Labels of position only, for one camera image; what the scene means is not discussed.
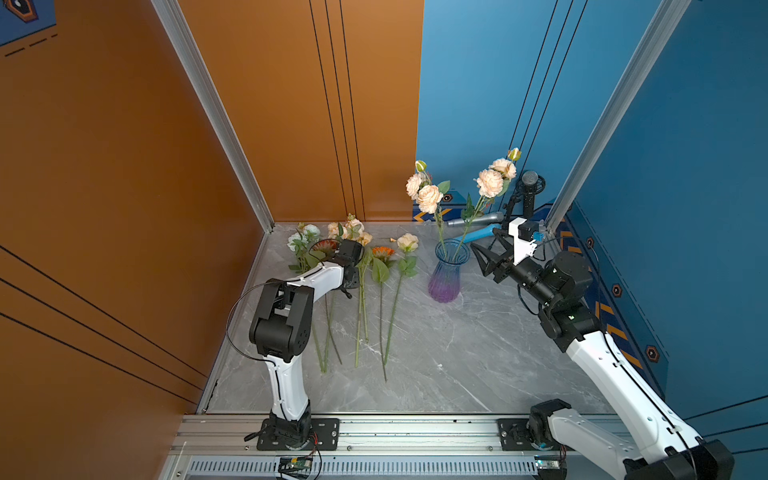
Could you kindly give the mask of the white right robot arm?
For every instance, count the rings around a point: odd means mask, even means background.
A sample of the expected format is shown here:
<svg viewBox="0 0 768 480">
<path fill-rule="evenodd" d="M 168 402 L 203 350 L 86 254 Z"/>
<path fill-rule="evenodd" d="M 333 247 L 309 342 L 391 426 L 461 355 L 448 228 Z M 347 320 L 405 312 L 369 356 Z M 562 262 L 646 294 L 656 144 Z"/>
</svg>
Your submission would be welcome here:
<svg viewBox="0 0 768 480">
<path fill-rule="evenodd" d="M 705 440 L 649 386 L 620 352 L 583 296 L 592 284 L 588 261 L 560 252 L 546 265 L 530 257 L 516 262 L 472 248 L 484 275 L 510 278 L 538 303 L 546 335 L 579 366 L 611 405 L 631 436 L 625 442 L 555 399 L 530 410 L 527 436 L 540 450 L 571 448 L 615 479 L 728 479 L 735 459 L 719 440 Z"/>
</svg>

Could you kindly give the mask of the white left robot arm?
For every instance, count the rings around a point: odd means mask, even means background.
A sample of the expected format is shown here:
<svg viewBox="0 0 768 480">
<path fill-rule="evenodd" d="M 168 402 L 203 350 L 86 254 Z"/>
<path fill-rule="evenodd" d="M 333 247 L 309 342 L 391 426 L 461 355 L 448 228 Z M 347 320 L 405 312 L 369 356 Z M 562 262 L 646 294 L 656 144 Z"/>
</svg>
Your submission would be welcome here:
<svg viewBox="0 0 768 480">
<path fill-rule="evenodd" d="M 261 436 L 290 449 L 313 440 L 310 400 L 302 354 L 312 333 L 316 301 L 332 291 L 348 293 L 360 285 L 357 266 L 364 247 L 342 240 L 330 258 L 291 279 L 271 279 L 263 286 L 249 329 L 249 341 L 268 369 L 272 406 Z"/>
</svg>

